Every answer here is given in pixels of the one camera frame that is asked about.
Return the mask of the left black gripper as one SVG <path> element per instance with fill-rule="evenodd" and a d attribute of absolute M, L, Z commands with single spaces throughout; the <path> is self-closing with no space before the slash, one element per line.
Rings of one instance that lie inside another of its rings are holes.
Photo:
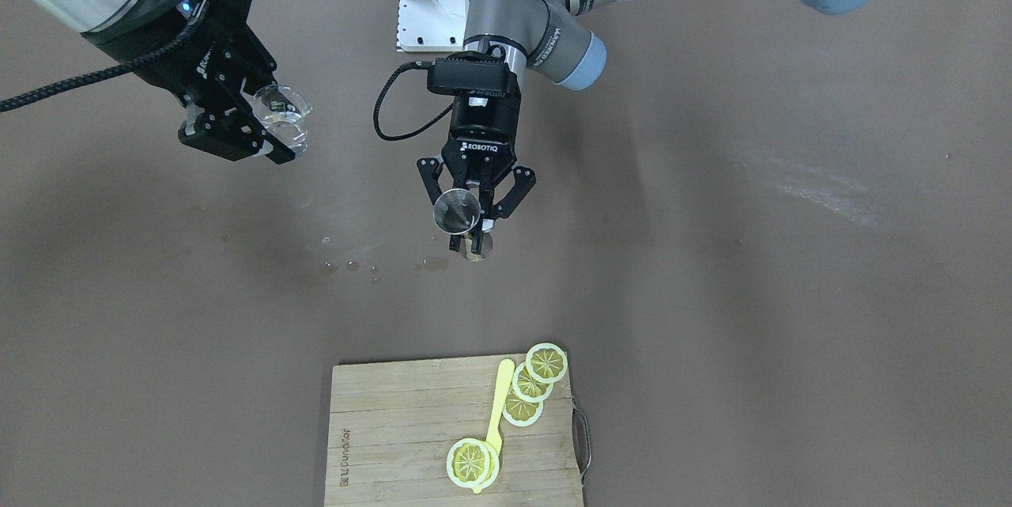
<path fill-rule="evenodd" d="M 451 128 L 441 151 L 451 178 L 502 180 L 507 174 L 513 175 L 512 187 L 496 202 L 496 185 L 484 186 L 485 233 L 492 232 L 496 220 L 510 218 L 536 184 L 536 172 L 520 167 L 515 153 L 521 100 L 520 93 L 491 97 L 484 104 L 472 104 L 465 96 L 453 100 Z M 423 157 L 417 161 L 417 168 L 432 203 L 436 227 L 451 237 L 449 250 L 460 252 L 467 234 L 467 189 L 441 189 L 444 164 L 436 157 Z"/>

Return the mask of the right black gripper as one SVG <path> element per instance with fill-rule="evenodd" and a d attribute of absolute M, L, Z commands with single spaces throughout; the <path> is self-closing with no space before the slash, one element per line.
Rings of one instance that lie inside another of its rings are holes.
<path fill-rule="evenodd" d="M 187 111 L 184 146 L 238 161 L 297 155 L 297 91 L 279 85 L 276 60 L 242 17 L 207 17 L 188 43 L 138 76 L 169 90 Z"/>

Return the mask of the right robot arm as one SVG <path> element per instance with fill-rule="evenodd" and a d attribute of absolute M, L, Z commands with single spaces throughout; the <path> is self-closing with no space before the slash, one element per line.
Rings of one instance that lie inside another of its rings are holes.
<path fill-rule="evenodd" d="M 275 164 L 307 147 L 308 105 L 275 78 L 276 60 L 248 24 L 253 0 L 30 0 L 115 60 L 2 102 L 21 109 L 68 90 L 137 75 L 166 90 L 187 118 L 185 146 L 224 160 Z"/>

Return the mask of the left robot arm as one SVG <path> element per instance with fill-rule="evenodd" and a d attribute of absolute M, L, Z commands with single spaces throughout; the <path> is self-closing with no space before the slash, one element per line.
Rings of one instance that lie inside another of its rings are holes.
<path fill-rule="evenodd" d="M 614 0 L 466 1 L 459 45 L 402 70 L 425 71 L 429 92 L 452 97 L 444 147 L 417 167 L 449 250 L 483 259 L 496 221 L 509 218 L 536 181 L 515 154 L 525 72 L 561 88 L 589 88 L 604 70 L 606 49 L 577 17 Z M 843 14 L 870 0 L 799 1 Z"/>

